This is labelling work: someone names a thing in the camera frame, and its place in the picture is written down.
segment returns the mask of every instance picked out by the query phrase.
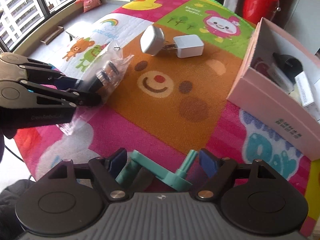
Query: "cartoon tree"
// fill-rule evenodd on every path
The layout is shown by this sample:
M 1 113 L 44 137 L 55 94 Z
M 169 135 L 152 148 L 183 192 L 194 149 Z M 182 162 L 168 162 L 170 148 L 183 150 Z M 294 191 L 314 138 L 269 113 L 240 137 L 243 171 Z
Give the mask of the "cartoon tree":
M 173 20 L 176 20 L 176 19 L 178 19 L 178 17 L 175 16 L 175 15 L 172 15 L 172 16 L 170 17 L 170 20 L 169 20 L 167 23 L 169 23 L 169 22 L 171 22 L 171 21 L 173 21 Z
M 197 26 L 198 26 L 197 23 L 189 23 L 187 30 L 188 30 L 188 29 L 192 29 L 192 28 L 196 28 Z
M 188 20 L 189 18 L 187 17 L 187 16 L 181 16 L 180 18 L 179 18 L 179 21 L 176 21 L 176 25 L 175 26 L 177 26 L 179 23 L 186 23 L 186 21 Z

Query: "cartoon mat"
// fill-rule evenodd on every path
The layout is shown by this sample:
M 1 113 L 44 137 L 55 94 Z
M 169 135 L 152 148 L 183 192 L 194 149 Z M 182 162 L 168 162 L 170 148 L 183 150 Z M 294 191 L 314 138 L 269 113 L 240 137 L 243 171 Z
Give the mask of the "cartoon mat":
M 197 34 L 202 56 L 180 59 L 162 51 L 140 51 L 151 24 L 166 41 Z M 190 149 L 207 148 L 218 157 L 268 162 L 308 200 L 302 228 L 309 235 L 320 213 L 320 161 L 310 162 L 276 132 L 226 101 L 253 28 L 213 0 L 135 0 L 106 15 L 72 41 L 55 66 L 79 78 L 99 52 L 118 40 L 124 55 L 134 54 L 114 93 L 71 136 L 56 126 L 21 129 L 15 140 L 32 175 L 39 179 L 62 159 L 85 163 L 120 147 L 136 149 L 175 172 Z M 196 162 L 188 179 L 205 179 Z

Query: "yellow duck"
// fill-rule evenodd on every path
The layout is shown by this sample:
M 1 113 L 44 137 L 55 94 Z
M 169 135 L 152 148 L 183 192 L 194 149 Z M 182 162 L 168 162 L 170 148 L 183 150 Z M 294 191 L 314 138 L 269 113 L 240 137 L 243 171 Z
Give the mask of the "yellow duck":
M 135 0 L 122 6 L 124 9 L 145 11 L 156 9 L 162 6 L 162 4 L 155 3 L 156 0 Z

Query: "white cloud print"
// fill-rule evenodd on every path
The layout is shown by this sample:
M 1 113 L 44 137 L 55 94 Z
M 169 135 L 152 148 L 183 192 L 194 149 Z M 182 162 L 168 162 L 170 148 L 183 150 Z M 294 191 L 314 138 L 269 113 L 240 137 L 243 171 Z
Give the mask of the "white cloud print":
M 72 135 L 63 135 L 61 140 L 56 141 L 41 155 L 36 169 L 36 180 L 40 179 L 56 164 L 64 159 L 72 159 L 73 163 L 87 163 L 90 159 L 99 155 L 89 150 L 92 143 L 93 129 L 91 125 L 81 121 L 80 128 Z

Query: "black cable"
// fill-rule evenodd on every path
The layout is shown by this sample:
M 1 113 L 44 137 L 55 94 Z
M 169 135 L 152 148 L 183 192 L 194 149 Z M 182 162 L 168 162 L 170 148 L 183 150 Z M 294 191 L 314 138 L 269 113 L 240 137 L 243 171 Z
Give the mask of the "black cable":
M 14 156 L 16 156 L 20 161 L 22 161 L 24 163 L 24 161 L 18 156 L 16 155 L 12 150 L 10 150 L 6 145 L 4 145 L 4 147 L 9 151 L 11 152 Z

